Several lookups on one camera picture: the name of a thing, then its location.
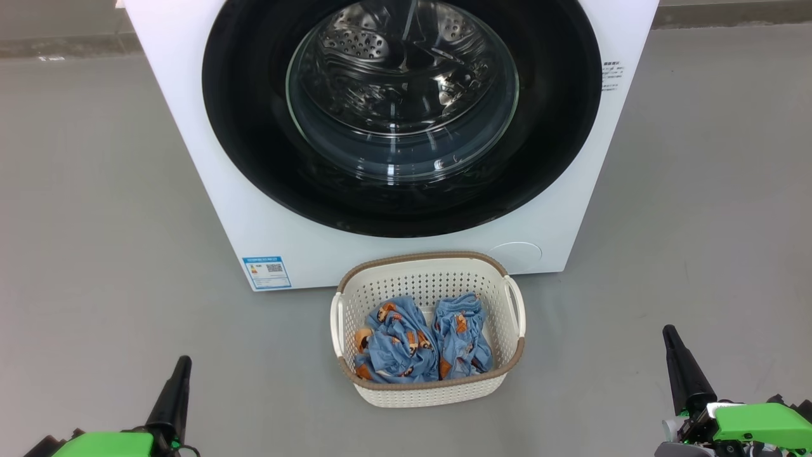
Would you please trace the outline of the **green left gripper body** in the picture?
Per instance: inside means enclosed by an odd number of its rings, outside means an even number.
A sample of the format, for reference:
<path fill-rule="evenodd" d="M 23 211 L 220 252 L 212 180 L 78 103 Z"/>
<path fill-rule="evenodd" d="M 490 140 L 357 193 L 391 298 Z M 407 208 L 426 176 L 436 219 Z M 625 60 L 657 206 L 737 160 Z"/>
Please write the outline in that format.
<path fill-rule="evenodd" d="M 47 435 L 26 456 L 180 456 L 183 443 L 158 428 L 85 433 L 76 429 L 70 439 Z"/>

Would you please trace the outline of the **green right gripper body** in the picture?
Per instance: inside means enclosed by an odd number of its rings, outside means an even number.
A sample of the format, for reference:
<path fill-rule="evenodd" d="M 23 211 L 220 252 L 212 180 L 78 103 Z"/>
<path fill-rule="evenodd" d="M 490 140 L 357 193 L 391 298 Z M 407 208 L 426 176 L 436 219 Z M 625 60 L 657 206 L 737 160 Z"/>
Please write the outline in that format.
<path fill-rule="evenodd" d="M 656 456 L 809 456 L 810 402 L 711 402 L 664 420 Z"/>

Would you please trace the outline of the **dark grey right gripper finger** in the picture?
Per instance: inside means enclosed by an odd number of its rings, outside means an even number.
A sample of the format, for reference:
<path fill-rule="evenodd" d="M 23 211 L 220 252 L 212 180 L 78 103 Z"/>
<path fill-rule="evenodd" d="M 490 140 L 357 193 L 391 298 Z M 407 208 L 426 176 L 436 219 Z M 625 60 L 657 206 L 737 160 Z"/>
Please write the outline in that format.
<path fill-rule="evenodd" d="M 704 410 L 708 403 L 717 402 L 707 377 L 698 362 L 685 346 L 674 325 L 662 328 L 662 338 L 666 347 L 668 378 L 672 391 L 674 413 L 693 416 Z"/>

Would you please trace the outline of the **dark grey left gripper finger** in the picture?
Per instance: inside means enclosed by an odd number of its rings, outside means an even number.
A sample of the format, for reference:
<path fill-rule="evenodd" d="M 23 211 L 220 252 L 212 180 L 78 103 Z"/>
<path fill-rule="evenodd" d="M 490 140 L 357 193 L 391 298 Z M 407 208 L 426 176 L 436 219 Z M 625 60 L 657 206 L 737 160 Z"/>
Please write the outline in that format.
<path fill-rule="evenodd" d="M 157 444 L 180 445 L 185 441 L 191 370 L 191 358 L 180 356 L 146 420 Z"/>

